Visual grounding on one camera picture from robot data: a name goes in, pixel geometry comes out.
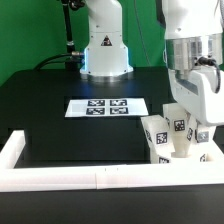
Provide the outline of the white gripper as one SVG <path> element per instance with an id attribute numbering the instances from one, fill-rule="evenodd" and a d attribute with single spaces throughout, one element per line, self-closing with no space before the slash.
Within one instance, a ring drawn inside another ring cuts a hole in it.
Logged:
<path id="1" fill-rule="evenodd" d="M 216 93 L 216 70 L 212 67 L 191 70 L 186 79 L 179 78 L 175 70 L 169 69 L 168 74 L 175 101 L 205 125 L 196 129 L 197 142 L 208 142 L 210 130 L 206 126 L 224 125 L 224 81 Z"/>

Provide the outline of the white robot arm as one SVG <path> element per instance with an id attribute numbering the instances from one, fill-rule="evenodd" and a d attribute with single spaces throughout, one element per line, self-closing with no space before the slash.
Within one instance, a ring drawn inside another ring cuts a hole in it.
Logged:
<path id="1" fill-rule="evenodd" d="M 89 42 L 81 76 L 115 80 L 133 71 L 119 0 L 84 0 Z M 147 46 L 166 63 L 175 101 L 207 127 L 224 125 L 224 0 L 140 0 Z"/>

